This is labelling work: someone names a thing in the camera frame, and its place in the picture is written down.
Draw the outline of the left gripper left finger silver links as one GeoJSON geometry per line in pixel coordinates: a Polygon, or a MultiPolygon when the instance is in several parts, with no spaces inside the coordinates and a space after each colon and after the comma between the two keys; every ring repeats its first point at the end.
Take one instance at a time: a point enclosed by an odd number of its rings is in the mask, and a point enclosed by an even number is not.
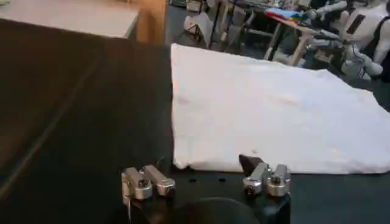
{"type": "Polygon", "coordinates": [[[151,164],[141,170],[129,167],[121,172],[121,190],[124,204],[131,199],[147,200],[153,196],[154,190],[161,197],[172,198],[176,194],[176,182],[151,164]]]}

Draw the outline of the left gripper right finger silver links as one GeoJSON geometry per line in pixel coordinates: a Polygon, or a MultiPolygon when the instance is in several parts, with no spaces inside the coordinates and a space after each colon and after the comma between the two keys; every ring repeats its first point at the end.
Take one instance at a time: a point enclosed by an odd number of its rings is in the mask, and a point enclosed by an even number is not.
{"type": "Polygon", "coordinates": [[[287,165],[275,169],[259,157],[239,155],[245,177],[242,180],[246,195],[267,193],[271,197],[284,197],[290,193],[291,175],[287,165]]]}

